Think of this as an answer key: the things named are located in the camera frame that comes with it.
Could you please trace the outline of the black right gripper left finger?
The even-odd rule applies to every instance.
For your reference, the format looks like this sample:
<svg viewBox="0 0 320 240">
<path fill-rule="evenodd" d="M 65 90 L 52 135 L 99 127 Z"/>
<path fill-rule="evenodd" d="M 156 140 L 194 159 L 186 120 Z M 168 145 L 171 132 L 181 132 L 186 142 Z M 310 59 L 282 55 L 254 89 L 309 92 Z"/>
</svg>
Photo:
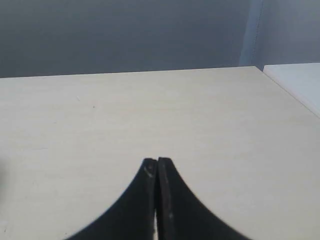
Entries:
<svg viewBox="0 0 320 240">
<path fill-rule="evenodd" d="M 115 203 L 69 240 L 152 240 L 157 161 L 145 158 Z"/>
</svg>

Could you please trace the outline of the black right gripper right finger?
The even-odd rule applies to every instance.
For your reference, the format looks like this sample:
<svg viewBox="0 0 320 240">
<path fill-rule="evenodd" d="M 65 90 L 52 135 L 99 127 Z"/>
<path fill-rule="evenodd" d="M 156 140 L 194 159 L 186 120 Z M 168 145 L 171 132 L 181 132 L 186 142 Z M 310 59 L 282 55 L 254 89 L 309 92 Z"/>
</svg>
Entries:
<svg viewBox="0 0 320 240">
<path fill-rule="evenodd" d="M 159 240 L 246 240 L 189 189 L 170 158 L 157 162 Z"/>
</svg>

